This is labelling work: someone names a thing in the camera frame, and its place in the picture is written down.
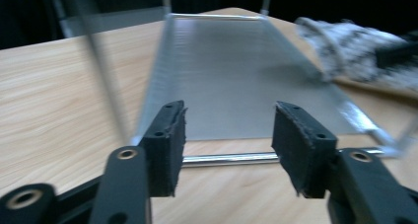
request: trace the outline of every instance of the black and white fabric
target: black and white fabric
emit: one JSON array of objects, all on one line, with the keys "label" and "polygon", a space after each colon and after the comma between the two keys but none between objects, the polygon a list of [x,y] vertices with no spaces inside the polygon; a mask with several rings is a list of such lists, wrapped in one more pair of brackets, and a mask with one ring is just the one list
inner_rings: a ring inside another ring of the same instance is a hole
[{"label": "black and white fabric", "polygon": [[315,49],[323,66],[323,79],[345,75],[351,80],[418,92],[418,60],[389,69],[377,66],[375,50],[406,43],[400,37],[349,21],[330,24],[299,18],[298,34]]}]

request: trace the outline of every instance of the perforated metal sheet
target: perforated metal sheet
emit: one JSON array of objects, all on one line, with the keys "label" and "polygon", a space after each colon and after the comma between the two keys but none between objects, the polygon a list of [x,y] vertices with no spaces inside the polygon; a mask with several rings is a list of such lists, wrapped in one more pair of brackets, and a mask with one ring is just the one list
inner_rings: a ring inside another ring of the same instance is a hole
[{"label": "perforated metal sheet", "polygon": [[336,134],[376,128],[365,115],[347,120],[363,113],[319,76],[266,19],[169,15],[138,134],[176,100],[189,108],[188,140],[271,137],[276,101],[303,107]]}]

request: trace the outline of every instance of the wood grain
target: wood grain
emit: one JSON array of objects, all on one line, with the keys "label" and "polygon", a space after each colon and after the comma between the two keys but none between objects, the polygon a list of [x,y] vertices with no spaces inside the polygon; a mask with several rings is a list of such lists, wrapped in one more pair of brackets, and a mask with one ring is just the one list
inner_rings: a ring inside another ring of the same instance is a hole
[{"label": "wood grain", "polygon": [[[216,14],[255,15],[226,9]],[[308,59],[314,50],[294,25],[272,23]],[[164,23],[99,34],[130,131],[137,121]],[[81,37],[0,51],[0,195],[33,183],[61,193],[103,172],[117,147],[101,89]],[[417,101],[341,86],[371,118],[398,135]],[[373,146],[369,137],[339,136],[340,146]],[[271,151],[270,139],[197,141],[185,154]],[[417,146],[385,163],[418,189]],[[153,198],[155,223],[329,223],[325,200],[296,197],[279,164],[183,169],[175,198]]]}]

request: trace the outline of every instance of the metal rod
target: metal rod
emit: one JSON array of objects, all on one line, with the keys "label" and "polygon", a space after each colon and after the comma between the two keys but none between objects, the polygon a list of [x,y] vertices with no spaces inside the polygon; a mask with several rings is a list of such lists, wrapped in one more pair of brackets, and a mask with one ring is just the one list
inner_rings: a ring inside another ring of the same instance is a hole
[{"label": "metal rod", "polygon": [[193,19],[216,19],[216,20],[250,20],[258,21],[258,16],[242,15],[209,15],[209,14],[171,14],[175,18],[193,18]]},{"label": "metal rod", "polygon": [[[385,152],[380,148],[362,148],[362,150],[379,157],[387,157]],[[185,156],[182,166],[184,168],[192,168],[268,163],[280,163],[280,159],[274,152]]]},{"label": "metal rod", "polygon": [[89,49],[89,52],[93,59],[93,67],[98,72],[98,79],[101,84],[104,99],[110,113],[110,117],[113,121],[113,126],[119,137],[120,145],[126,146],[128,144],[128,130],[126,129],[126,122],[124,121],[121,100],[115,92],[118,88],[116,81],[110,75],[109,65],[105,60],[105,54],[102,51],[100,40],[95,33],[95,23],[92,19],[92,14],[95,12],[91,0],[70,0],[74,3],[76,11],[78,12],[78,20],[80,21],[80,27],[85,34],[85,40]]},{"label": "metal rod", "polygon": [[172,12],[172,0],[163,0],[166,15]]},{"label": "metal rod", "polygon": [[270,0],[263,0],[260,14],[267,16],[269,8],[270,8]]}]

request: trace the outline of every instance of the wooden tabletop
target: wooden tabletop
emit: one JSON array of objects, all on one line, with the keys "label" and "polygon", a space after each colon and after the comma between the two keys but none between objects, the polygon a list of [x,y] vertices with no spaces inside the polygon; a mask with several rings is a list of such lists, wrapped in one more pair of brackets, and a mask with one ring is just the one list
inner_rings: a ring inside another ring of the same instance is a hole
[{"label": "wooden tabletop", "polygon": [[[293,24],[271,21],[318,64]],[[163,24],[100,34],[131,132]],[[118,143],[96,77],[80,37],[0,51],[0,195],[33,183],[53,184],[61,193],[103,172]],[[393,136],[418,113],[414,99],[340,87]],[[339,139],[341,147],[376,145],[366,135]],[[185,155],[270,152],[270,145],[271,139],[187,142]],[[403,185],[418,189],[417,159],[414,146],[384,162]],[[326,201],[296,197],[279,164],[185,168],[175,198],[153,198],[153,216],[155,223],[329,223]]]}]

